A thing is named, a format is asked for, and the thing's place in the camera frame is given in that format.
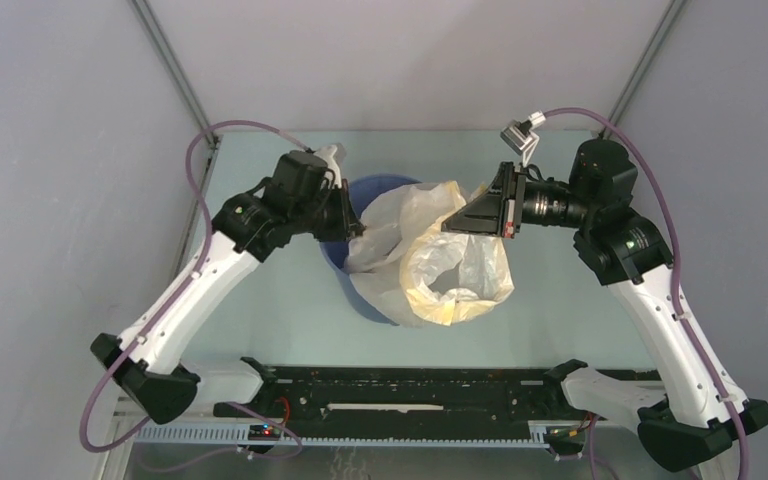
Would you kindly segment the blue plastic trash bin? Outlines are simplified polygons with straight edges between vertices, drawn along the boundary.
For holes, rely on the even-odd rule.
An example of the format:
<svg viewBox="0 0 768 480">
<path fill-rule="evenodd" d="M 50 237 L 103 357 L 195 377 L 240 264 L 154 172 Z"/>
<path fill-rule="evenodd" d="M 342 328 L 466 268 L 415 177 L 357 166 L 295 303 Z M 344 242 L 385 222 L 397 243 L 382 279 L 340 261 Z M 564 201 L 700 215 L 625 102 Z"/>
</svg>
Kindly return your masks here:
<svg viewBox="0 0 768 480">
<path fill-rule="evenodd" d="M 360 215 L 380 195 L 405 185 L 418 183 L 419 180 L 404 175 L 369 175 L 349 183 L 349 198 L 354 212 Z M 344 271 L 343 267 L 349 251 L 348 244 L 346 242 L 323 242 L 319 246 L 324 259 L 335 273 L 338 284 L 350 306 L 369 321 L 396 326 L 396 323 L 388 320 L 359 295 L 349 275 Z"/>
</svg>

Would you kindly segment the translucent yellowish trash bag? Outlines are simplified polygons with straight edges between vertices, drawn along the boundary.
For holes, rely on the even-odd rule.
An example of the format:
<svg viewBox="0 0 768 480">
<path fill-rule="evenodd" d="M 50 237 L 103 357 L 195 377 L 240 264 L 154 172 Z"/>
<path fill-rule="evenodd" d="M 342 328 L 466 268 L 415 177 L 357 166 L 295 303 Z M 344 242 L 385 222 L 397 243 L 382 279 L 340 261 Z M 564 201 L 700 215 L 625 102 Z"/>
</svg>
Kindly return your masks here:
<svg viewBox="0 0 768 480">
<path fill-rule="evenodd" d="M 470 195 L 455 181 L 399 186 L 362 211 L 344 269 L 360 297 L 401 326 L 452 326 L 491 312 L 515 286 L 501 239 L 450 233 Z"/>
</svg>

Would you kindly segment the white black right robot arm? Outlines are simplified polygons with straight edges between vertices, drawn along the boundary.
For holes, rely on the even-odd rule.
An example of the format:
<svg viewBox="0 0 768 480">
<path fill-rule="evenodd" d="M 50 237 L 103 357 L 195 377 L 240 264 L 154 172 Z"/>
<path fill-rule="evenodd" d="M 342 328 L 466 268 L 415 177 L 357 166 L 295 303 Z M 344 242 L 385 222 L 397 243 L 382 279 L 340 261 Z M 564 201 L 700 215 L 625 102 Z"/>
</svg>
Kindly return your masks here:
<svg viewBox="0 0 768 480">
<path fill-rule="evenodd" d="M 573 230 L 579 258 L 628 312 L 663 388 L 645 390 L 570 360 L 548 372 L 543 408 L 556 418 L 576 410 L 604 417 L 635 433 L 662 468 L 680 472 L 767 426 L 768 403 L 729 378 L 683 292 L 672 287 L 676 260 L 655 224 L 631 205 L 636 178 L 624 146 L 591 139 L 579 146 L 567 181 L 502 163 L 490 187 L 442 228 L 500 238 L 513 238 L 524 224 Z"/>
</svg>

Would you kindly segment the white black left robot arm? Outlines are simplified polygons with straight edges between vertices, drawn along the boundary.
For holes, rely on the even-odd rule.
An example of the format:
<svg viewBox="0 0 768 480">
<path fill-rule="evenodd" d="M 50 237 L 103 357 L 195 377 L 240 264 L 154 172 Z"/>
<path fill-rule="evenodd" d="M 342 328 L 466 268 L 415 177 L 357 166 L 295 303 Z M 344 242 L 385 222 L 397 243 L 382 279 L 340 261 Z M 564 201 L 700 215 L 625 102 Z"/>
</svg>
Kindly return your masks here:
<svg viewBox="0 0 768 480">
<path fill-rule="evenodd" d="M 344 157 L 339 143 L 282 155 L 271 176 L 224 202 L 200 251 L 142 318 L 93 340 L 93 355 L 154 423 L 175 420 L 196 399 L 202 378 L 181 357 L 242 279 L 296 235 L 337 242 L 362 234 L 341 172 Z"/>
</svg>

